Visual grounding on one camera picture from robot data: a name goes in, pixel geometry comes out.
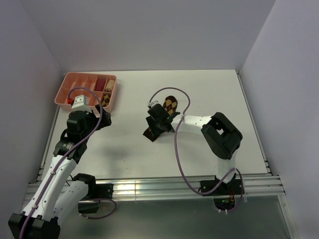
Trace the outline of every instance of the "pink plastic organizer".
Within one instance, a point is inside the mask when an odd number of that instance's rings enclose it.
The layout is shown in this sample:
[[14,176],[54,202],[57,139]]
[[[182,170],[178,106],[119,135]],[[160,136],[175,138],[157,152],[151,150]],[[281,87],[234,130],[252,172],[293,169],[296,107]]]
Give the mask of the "pink plastic organizer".
[[[109,80],[115,80],[115,84],[111,93],[104,91],[106,84],[108,83]],[[97,81],[99,81],[99,86],[98,86],[99,91],[96,91]],[[90,89],[91,91],[93,91],[99,97],[102,103],[103,103],[103,97],[105,95],[109,95],[110,96],[109,105],[106,107],[103,107],[103,109],[109,113],[112,111],[112,106],[115,100],[116,89],[117,89],[116,76],[70,72],[66,74],[66,76],[64,77],[64,80],[58,91],[58,94],[55,97],[54,102],[57,105],[59,105],[63,110],[71,111],[72,106],[67,103],[67,96],[72,88],[79,87],[79,86],[86,87]],[[71,93],[71,98],[74,99],[76,96],[79,96],[79,95],[87,96],[90,109],[92,109],[95,113],[98,113],[98,111],[95,109],[95,105],[98,103],[98,101],[95,99],[95,97],[92,94],[90,94],[89,92],[85,90],[75,90]]]

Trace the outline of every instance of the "white table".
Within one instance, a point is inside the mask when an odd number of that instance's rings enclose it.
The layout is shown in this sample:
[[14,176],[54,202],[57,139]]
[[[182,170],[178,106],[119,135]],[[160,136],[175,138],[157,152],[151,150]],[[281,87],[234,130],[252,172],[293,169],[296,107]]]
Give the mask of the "white table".
[[[191,98],[187,115],[210,116],[224,113],[242,132],[243,140],[237,153],[236,167],[243,174],[267,173],[235,70],[189,71],[114,71],[99,72],[118,77],[118,92],[112,112],[112,125],[95,132],[88,149],[72,175],[87,173],[97,179],[126,179],[180,176],[177,167],[173,134],[165,133],[155,142],[142,134],[148,127],[145,118],[147,102],[160,88],[171,86],[183,89]],[[178,100],[177,111],[183,111],[186,97],[174,90],[160,92],[155,100],[163,103],[166,96]],[[56,143],[70,112],[59,110],[44,175],[49,167]],[[214,175],[217,157],[201,135],[179,133],[178,148],[186,175]]]

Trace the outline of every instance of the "cable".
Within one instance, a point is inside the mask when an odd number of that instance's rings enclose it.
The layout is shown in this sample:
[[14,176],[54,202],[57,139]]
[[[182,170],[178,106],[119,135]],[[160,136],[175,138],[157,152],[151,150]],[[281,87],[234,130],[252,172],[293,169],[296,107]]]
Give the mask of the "cable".
[[109,201],[112,202],[114,204],[114,208],[111,212],[109,212],[108,214],[104,215],[104,216],[100,216],[100,217],[89,217],[85,214],[80,214],[82,217],[85,217],[86,219],[92,219],[92,220],[98,220],[98,219],[103,219],[103,218],[107,218],[108,216],[110,216],[111,214],[113,214],[113,212],[115,212],[116,208],[117,208],[117,204],[114,200],[112,199],[108,199],[108,198],[97,198],[97,199],[90,199],[90,201]]
[[232,168],[232,169],[230,169],[230,170],[225,174],[225,176],[222,177],[222,179],[216,184],[216,186],[215,186],[212,190],[210,190],[210,191],[208,191],[208,192],[205,192],[205,193],[201,193],[201,192],[197,191],[195,188],[193,188],[193,187],[191,186],[191,184],[190,184],[189,181],[187,180],[187,178],[186,178],[186,176],[185,176],[185,174],[184,174],[184,172],[183,172],[183,169],[182,169],[182,167],[181,167],[180,160],[179,160],[178,148],[177,148],[177,133],[178,133],[178,129],[179,129],[181,123],[184,121],[185,113],[186,113],[186,111],[188,110],[188,108],[189,108],[189,106],[190,106],[190,97],[189,97],[189,95],[188,95],[185,91],[183,91],[183,90],[181,90],[181,89],[179,89],[179,88],[176,88],[176,87],[164,87],[164,88],[162,88],[162,89],[156,91],[156,92],[152,95],[152,97],[151,97],[151,99],[150,99],[150,103],[152,102],[153,98],[154,98],[159,92],[161,92],[161,91],[163,91],[163,90],[167,90],[167,89],[172,89],[172,90],[180,91],[180,92],[184,93],[184,95],[186,95],[186,97],[187,97],[187,99],[188,99],[188,104],[187,104],[186,108],[184,109],[184,111],[183,111],[183,113],[182,113],[182,116],[181,116],[181,118],[180,118],[179,123],[178,123],[177,126],[176,126],[175,133],[174,133],[175,156],[176,156],[176,160],[177,160],[177,164],[178,164],[178,168],[179,168],[180,174],[181,174],[181,176],[182,176],[184,182],[185,182],[186,185],[190,188],[190,190],[193,191],[194,193],[196,193],[196,194],[198,194],[198,195],[201,195],[201,196],[206,196],[206,195],[209,195],[209,194],[211,194],[212,192],[214,192],[214,191],[222,184],[222,182],[224,181],[224,179],[225,179],[231,172],[237,171],[238,174],[239,174],[239,177],[240,177],[240,181],[241,181],[241,195],[240,195],[240,198],[239,198],[238,203],[234,206],[233,209],[229,210],[228,212],[234,211],[234,210],[240,205],[240,203],[241,203],[241,201],[242,201],[243,194],[244,194],[243,177],[242,177],[241,173],[239,172],[239,170],[238,170],[237,168]]
[[22,228],[21,228],[21,231],[20,231],[20,234],[19,234],[19,239],[23,239],[23,234],[24,234],[24,231],[25,231],[25,228],[26,228],[26,225],[28,224],[30,218],[32,217],[33,213],[35,212],[36,208],[38,207],[41,199],[43,198],[44,196],[44,193],[45,191],[47,190],[47,188],[49,187],[57,169],[59,168],[59,166],[61,165],[61,163],[63,162],[64,159],[66,159],[66,157],[73,151],[75,150],[78,146],[80,146],[84,141],[86,141],[96,130],[97,128],[99,127],[100,123],[101,123],[101,120],[102,120],[102,114],[103,114],[103,108],[102,108],[102,103],[100,101],[100,99],[97,97],[97,95],[91,91],[90,89],[86,88],[86,87],[75,87],[73,89],[70,90],[69,94],[68,94],[68,99],[70,98],[70,95],[71,93],[74,91],[74,90],[77,90],[77,89],[82,89],[82,90],[86,90],[88,92],[90,92],[95,98],[96,100],[98,101],[99,103],[99,106],[100,106],[100,117],[99,117],[99,120],[96,124],[96,126],[94,127],[94,129],[84,138],[82,139],[80,142],[78,142],[76,145],[74,145],[69,151],[67,151],[63,156],[62,158],[58,161],[58,163],[55,165],[55,167],[53,168],[52,170],[52,173],[50,174],[48,180],[46,181],[44,187],[42,188],[38,198],[36,199],[34,205],[32,206],[32,209],[29,213],[29,215],[26,217],[23,225],[22,225]]

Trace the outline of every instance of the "purple cable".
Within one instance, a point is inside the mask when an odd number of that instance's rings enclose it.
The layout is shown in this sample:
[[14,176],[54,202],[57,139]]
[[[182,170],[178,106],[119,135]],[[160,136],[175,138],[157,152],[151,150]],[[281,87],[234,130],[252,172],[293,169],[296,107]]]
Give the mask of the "purple cable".
[[163,91],[163,90],[167,90],[167,89],[172,89],[172,90],[180,91],[180,92],[184,93],[184,94],[186,95],[187,99],[188,99],[188,104],[187,104],[186,108],[184,109],[184,111],[183,111],[183,113],[182,113],[182,117],[181,117],[179,123],[177,124],[176,129],[175,129],[175,133],[174,133],[175,156],[176,156],[176,160],[177,160],[177,164],[178,164],[178,168],[179,168],[180,174],[181,174],[181,176],[182,176],[184,182],[185,182],[186,185],[190,188],[190,190],[193,191],[194,193],[196,193],[196,194],[198,194],[198,195],[201,195],[201,196],[206,196],[206,195],[209,195],[209,194],[211,194],[212,192],[214,192],[214,191],[222,184],[222,182],[224,181],[224,179],[225,179],[231,172],[233,172],[233,171],[236,170],[236,171],[238,172],[239,177],[240,177],[240,180],[241,180],[241,195],[240,195],[240,198],[239,198],[238,203],[236,203],[236,205],[234,206],[234,208],[232,208],[231,210],[229,210],[229,211],[227,211],[227,212],[232,212],[232,211],[234,211],[234,210],[240,205],[240,203],[241,203],[241,201],[242,201],[242,198],[243,198],[243,195],[244,195],[243,178],[242,178],[242,175],[241,175],[241,173],[239,172],[239,170],[238,170],[237,168],[232,168],[232,169],[230,169],[230,170],[225,174],[225,176],[222,177],[222,179],[216,184],[216,186],[215,186],[212,190],[210,190],[210,191],[208,191],[208,192],[206,192],[206,193],[198,192],[195,188],[193,188],[193,187],[191,186],[191,184],[190,184],[189,181],[187,180],[187,178],[186,178],[186,176],[185,176],[185,174],[184,174],[184,172],[183,172],[183,169],[182,169],[182,167],[181,167],[180,160],[179,160],[178,148],[177,148],[177,132],[178,132],[178,129],[179,129],[180,125],[182,124],[182,122],[183,122],[183,120],[184,120],[185,113],[186,113],[186,111],[188,110],[188,108],[189,108],[189,106],[190,106],[190,97],[189,97],[189,95],[188,95],[185,91],[183,91],[183,90],[181,90],[181,89],[179,89],[179,88],[175,88],[175,87],[165,87],[165,88],[162,88],[162,89],[156,91],[156,92],[153,94],[153,96],[152,96],[151,99],[150,99],[150,103],[152,102],[152,99],[155,97],[155,95],[157,95],[159,92],[161,92],[161,91]]
[[81,214],[81,216],[85,217],[86,219],[92,219],[92,220],[97,220],[97,219],[103,219],[106,218],[108,216],[110,216],[113,212],[115,212],[116,208],[117,208],[117,204],[114,200],[112,199],[108,199],[108,198],[97,198],[97,199],[89,199],[90,201],[109,201],[112,202],[114,204],[114,208],[111,212],[109,212],[108,214],[104,215],[104,216],[100,216],[100,217],[89,217],[85,214]]
[[[100,116],[103,114],[103,109],[102,109],[102,103],[100,101],[100,99],[97,97],[97,95],[91,91],[90,89],[88,88],[85,88],[85,87],[75,87],[73,89],[70,90],[69,94],[68,94],[68,99],[70,98],[70,95],[71,93],[74,91],[74,90],[77,90],[77,89],[83,89],[83,90],[86,90],[88,92],[90,92],[95,98],[96,100],[98,101],[99,103],[99,106],[100,106]],[[99,117],[99,120],[95,126],[95,128],[92,130],[92,132],[90,132],[84,139],[82,139],[80,142],[78,142],[76,145],[74,145],[69,151],[67,151],[63,156],[62,158],[59,160],[59,162],[56,164],[56,166],[53,168],[53,172],[56,172],[57,169],[59,168],[59,166],[61,165],[61,163],[63,162],[64,159],[66,159],[66,157],[73,151],[75,150],[78,146],[80,146],[84,141],[86,141],[95,131],[96,129],[99,127],[100,123],[101,123],[101,120],[102,120],[102,117]],[[51,183],[52,179],[54,177],[54,174],[50,174],[48,180],[46,181],[43,189],[41,190],[40,194],[39,194],[39,197],[36,199],[35,203],[34,203],[34,207],[31,209],[29,215],[26,217],[23,225],[22,225],[22,228],[21,228],[21,231],[20,231],[20,235],[19,235],[19,239],[23,239],[23,234],[24,234],[24,231],[25,231],[25,228],[26,228],[26,225],[28,224],[28,221],[30,220],[30,218],[32,217],[33,213],[35,212],[36,208],[38,207],[41,199],[43,198],[43,195],[45,193],[45,191],[47,190],[47,188],[49,187],[49,184]]]

